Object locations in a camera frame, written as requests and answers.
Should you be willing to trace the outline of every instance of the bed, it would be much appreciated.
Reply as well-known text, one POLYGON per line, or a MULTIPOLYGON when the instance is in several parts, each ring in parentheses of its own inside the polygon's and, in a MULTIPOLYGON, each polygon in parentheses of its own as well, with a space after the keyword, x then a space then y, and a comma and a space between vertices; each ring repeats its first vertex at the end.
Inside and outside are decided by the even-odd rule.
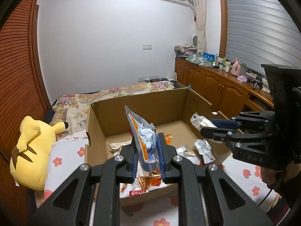
MULTIPOLYGON (((45 182, 44 193, 35 193, 37 207, 39 207, 80 164, 84 163, 84 147, 85 144, 88 143, 85 128, 89 104, 108 98, 153 91, 165 91, 174 88, 178 88, 175 82, 159 81, 90 94, 65 95, 59 97, 48 111, 45 122, 54 125, 60 121, 67 121, 69 128, 64 133, 57 135, 58 142, 53 145, 49 158, 48 178, 45 182)), ((269 189, 261 181, 260 167, 234 160, 230 155, 220 168, 257 204, 259 204, 269 192, 269 189)), ((281 217, 281 215, 283 217, 288 210, 288 206, 279 199, 280 196, 273 191, 261 205, 261 208, 264 211, 268 211, 268 214, 271 215, 271 218, 273 218, 275 222, 279 221, 279 217, 281 217)), ((123 207, 120 213, 120 220, 120 225, 122 226, 178 225, 177 194, 165 196, 147 203, 123 207)))

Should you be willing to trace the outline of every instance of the curtain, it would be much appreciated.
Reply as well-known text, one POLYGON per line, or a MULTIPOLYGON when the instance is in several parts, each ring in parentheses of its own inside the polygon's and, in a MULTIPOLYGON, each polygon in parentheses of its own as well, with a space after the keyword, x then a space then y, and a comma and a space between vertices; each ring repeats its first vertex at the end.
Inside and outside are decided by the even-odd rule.
POLYGON ((207 51, 205 27, 206 27, 206 0, 193 0, 198 30, 198 53, 207 51))

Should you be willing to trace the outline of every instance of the pink bottle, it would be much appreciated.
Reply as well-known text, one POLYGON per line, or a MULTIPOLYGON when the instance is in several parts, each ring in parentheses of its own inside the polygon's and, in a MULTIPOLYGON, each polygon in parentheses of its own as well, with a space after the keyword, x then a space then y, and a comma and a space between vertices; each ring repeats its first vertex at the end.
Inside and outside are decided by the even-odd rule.
POLYGON ((235 76, 239 76, 240 74, 240 69, 241 69, 241 65, 240 65, 240 60, 236 59, 235 63, 232 66, 232 71, 231 74, 235 75, 235 76))

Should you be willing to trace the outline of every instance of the silver bolt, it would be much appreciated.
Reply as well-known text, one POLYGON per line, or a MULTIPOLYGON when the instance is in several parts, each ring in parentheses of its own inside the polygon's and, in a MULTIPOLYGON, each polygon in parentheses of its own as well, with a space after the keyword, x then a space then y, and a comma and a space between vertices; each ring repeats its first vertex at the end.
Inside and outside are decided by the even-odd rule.
POLYGON ((116 155, 114 159, 115 161, 123 161, 124 157, 122 155, 116 155))
POLYGON ((183 160, 183 157, 180 156, 180 155, 175 155, 175 156, 173 157, 173 159, 174 159, 174 161, 180 162, 180 161, 183 160))
POLYGON ((211 170, 211 171, 216 171, 217 170, 217 165, 215 165, 215 164, 210 164, 209 166, 208 166, 208 168, 209 168, 209 170, 211 170))
POLYGON ((82 164, 82 165, 80 165, 79 169, 82 170, 82 171, 86 171, 86 170, 89 169, 89 165, 88 164, 82 164))

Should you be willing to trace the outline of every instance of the stuffed animal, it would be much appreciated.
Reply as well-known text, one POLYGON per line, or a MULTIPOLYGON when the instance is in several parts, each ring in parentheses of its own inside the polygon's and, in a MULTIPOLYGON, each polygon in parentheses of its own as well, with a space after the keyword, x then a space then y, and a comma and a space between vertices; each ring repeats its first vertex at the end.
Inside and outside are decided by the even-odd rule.
POLYGON ((67 128, 67 122, 59 122, 52 127, 30 116, 24 117, 10 162, 11 174, 18 183, 33 190, 44 190, 49 153, 56 142, 55 134, 67 128))

